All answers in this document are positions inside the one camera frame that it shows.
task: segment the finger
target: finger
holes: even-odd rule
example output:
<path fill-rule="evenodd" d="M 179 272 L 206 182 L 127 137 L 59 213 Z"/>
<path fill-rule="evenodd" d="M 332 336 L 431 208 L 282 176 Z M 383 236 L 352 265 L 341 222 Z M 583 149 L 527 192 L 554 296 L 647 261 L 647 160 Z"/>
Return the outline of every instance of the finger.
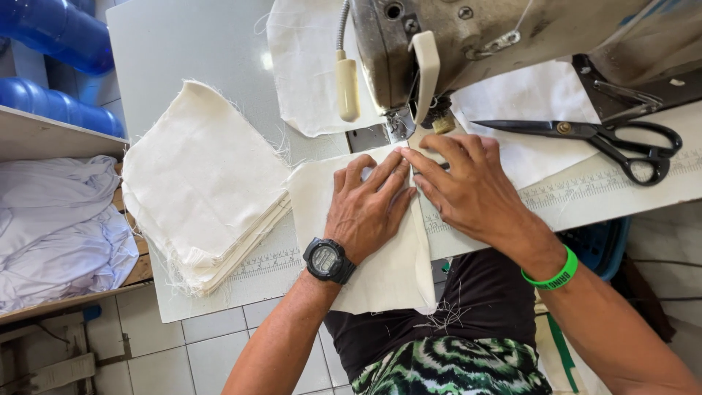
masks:
<path fill-rule="evenodd" d="M 485 150 L 483 149 L 480 136 L 477 134 L 463 134 L 457 136 L 450 136 L 449 138 L 460 144 L 463 149 L 470 155 L 470 159 L 475 163 L 484 163 Z"/>
<path fill-rule="evenodd" d="M 429 201 L 436 207 L 437 211 L 441 214 L 441 211 L 449 206 L 449 202 L 442 195 L 442 193 L 434 186 L 429 180 L 424 177 L 423 174 L 418 174 L 412 178 L 417 184 L 419 189 L 422 190 L 424 196 L 429 199 Z"/>
<path fill-rule="evenodd" d="M 392 171 L 395 170 L 398 164 L 402 161 L 402 155 L 399 153 L 401 147 L 395 148 L 388 157 L 383 160 L 383 163 L 379 164 L 371 173 L 370 177 L 366 180 L 366 185 L 371 190 L 375 191 L 380 188 L 381 185 L 388 179 Z"/>
<path fill-rule="evenodd" d="M 446 173 L 438 163 L 420 154 L 419 151 L 411 148 L 402 148 L 402 156 L 414 167 L 415 172 L 421 173 L 439 188 L 451 182 L 451 175 Z"/>
<path fill-rule="evenodd" d="M 339 193 L 344 188 L 346 181 L 346 169 L 337 170 L 334 172 L 334 193 Z"/>
<path fill-rule="evenodd" d="M 388 214 L 388 229 L 390 229 L 391 234 L 394 236 L 399 229 L 399 224 L 402 222 L 402 217 L 407 212 L 409 203 L 412 201 L 412 197 L 417 194 L 417 188 L 407 188 L 403 190 L 397 196 L 397 199 L 392 203 L 390 207 L 390 213 Z"/>
<path fill-rule="evenodd" d="M 402 188 L 408 174 L 409 162 L 403 159 L 402 162 L 397 165 L 395 171 L 388 177 L 385 185 L 383 185 L 379 191 L 379 193 L 388 200 L 388 204 L 390 204 L 392 197 L 394 197 Z"/>
<path fill-rule="evenodd" d="M 485 158 L 488 163 L 500 164 L 500 143 L 492 137 L 480 136 L 483 148 L 485 149 Z"/>
<path fill-rule="evenodd" d="M 378 163 L 368 154 L 363 154 L 349 162 L 346 166 L 345 186 L 356 188 L 361 185 L 361 173 L 366 167 L 375 167 Z"/>
<path fill-rule="evenodd" d="M 422 141 L 419 142 L 419 147 L 432 148 L 437 151 L 451 165 L 452 169 L 462 169 L 470 166 L 468 155 L 463 152 L 458 141 L 450 137 L 430 134 L 422 138 Z"/>

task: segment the wristwatch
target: wristwatch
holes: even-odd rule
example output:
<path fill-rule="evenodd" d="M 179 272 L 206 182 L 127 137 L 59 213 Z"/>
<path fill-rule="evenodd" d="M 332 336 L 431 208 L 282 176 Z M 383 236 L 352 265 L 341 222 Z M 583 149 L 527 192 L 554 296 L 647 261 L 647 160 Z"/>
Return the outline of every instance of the wristwatch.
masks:
<path fill-rule="evenodd" d="M 307 246 L 303 259 L 307 262 L 307 270 L 315 278 L 341 285 L 346 284 L 356 270 L 356 265 L 346 258 L 344 247 L 331 239 L 314 238 Z"/>

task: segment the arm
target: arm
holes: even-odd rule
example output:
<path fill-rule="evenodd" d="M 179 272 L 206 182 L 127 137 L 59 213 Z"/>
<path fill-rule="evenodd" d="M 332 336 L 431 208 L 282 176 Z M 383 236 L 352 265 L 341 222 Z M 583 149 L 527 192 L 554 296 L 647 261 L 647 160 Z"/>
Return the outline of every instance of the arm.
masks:
<path fill-rule="evenodd" d="M 361 171 L 375 167 L 361 181 Z M 324 238 L 344 247 L 354 264 L 397 233 L 415 188 L 403 192 L 409 163 L 394 151 L 380 165 L 368 155 L 334 173 L 334 195 Z M 290 394 L 300 379 L 319 326 L 341 290 L 303 270 L 290 291 L 253 334 L 237 359 L 223 395 Z"/>
<path fill-rule="evenodd" d="M 451 165 L 446 172 L 415 150 L 403 156 L 422 173 L 414 180 L 442 219 L 509 256 L 534 280 L 565 265 L 563 244 L 522 203 L 500 164 L 497 141 L 478 136 L 426 136 Z M 683 362 L 629 303 L 579 264 L 563 287 L 539 291 L 583 360 L 613 394 L 700 394 Z"/>

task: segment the blue basket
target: blue basket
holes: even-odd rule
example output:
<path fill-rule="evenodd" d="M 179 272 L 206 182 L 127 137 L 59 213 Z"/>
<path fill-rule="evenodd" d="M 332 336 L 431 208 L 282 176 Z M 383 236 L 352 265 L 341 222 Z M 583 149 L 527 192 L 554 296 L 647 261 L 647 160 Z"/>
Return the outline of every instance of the blue basket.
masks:
<path fill-rule="evenodd" d="M 602 280 L 608 281 L 619 270 L 630 225 L 631 217 L 623 216 L 563 231 L 558 235 L 585 266 Z"/>

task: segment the scissors handle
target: scissors handle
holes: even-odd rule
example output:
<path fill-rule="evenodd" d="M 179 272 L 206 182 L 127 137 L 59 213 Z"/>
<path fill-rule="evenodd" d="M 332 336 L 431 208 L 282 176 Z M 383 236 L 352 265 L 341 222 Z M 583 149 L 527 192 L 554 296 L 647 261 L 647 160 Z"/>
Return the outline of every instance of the scissors handle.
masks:
<path fill-rule="evenodd" d="M 660 147 L 657 145 L 637 143 L 635 141 L 623 140 L 616 136 L 616 130 L 622 127 L 637 127 L 658 133 L 666 137 L 672 147 Z M 682 138 L 671 128 L 651 122 L 629 121 L 616 127 L 598 127 L 597 135 L 588 139 L 588 142 L 602 151 L 605 155 L 621 165 L 624 174 L 634 183 L 641 186 L 654 186 L 661 182 L 670 170 L 670 158 L 682 148 Z M 626 157 L 619 150 L 630 150 L 645 154 L 646 157 Z M 632 166 L 636 162 L 648 163 L 653 167 L 653 174 L 646 181 L 636 178 Z"/>

